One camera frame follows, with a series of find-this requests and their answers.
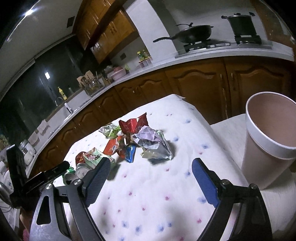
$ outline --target blue packet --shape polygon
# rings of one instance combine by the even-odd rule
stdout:
[[[126,147],[126,161],[128,163],[133,162],[137,146],[135,144],[130,144]]]

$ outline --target ceiling light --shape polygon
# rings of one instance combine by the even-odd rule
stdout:
[[[32,9],[28,10],[28,11],[26,12],[26,14],[25,14],[25,17],[28,16],[28,15],[30,15],[30,14],[32,14],[32,13],[33,13],[33,10],[32,10]]]
[[[49,78],[50,78],[50,76],[49,76],[49,73],[48,73],[48,72],[46,72],[46,73],[45,73],[45,77],[46,77],[47,79],[49,79]]]

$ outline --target wok handle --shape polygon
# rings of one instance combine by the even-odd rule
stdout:
[[[179,25],[187,25],[189,27],[192,27],[193,23],[190,23],[190,24],[181,23],[181,24],[177,24],[176,26],[179,26]]]
[[[169,40],[174,40],[175,38],[174,37],[161,37],[161,38],[158,38],[156,40],[153,40],[153,43],[156,43],[160,40],[164,40],[164,39],[169,39]]]

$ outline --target frying pan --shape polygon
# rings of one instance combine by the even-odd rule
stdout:
[[[154,40],[153,43],[158,42],[160,40],[164,40],[164,39],[169,39],[169,40],[178,39],[182,43],[193,44],[193,43],[196,43],[196,42],[207,40],[211,36],[211,33],[212,33],[211,28],[213,28],[213,26],[210,26],[210,25],[192,26],[192,24],[193,23],[190,23],[190,24],[178,24],[176,26],[187,25],[189,27],[184,29],[184,30],[181,30],[180,32],[176,33],[172,37],[158,38],[158,39]]]

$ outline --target white towel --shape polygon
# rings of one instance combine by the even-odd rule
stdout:
[[[33,134],[29,137],[28,139],[28,142],[31,144],[31,145],[34,145],[38,140],[38,135],[36,132],[33,132]]]
[[[43,131],[46,129],[46,127],[48,126],[48,123],[46,122],[46,120],[43,120],[40,125],[37,127],[37,130],[40,132],[40,135],[43,135]]]

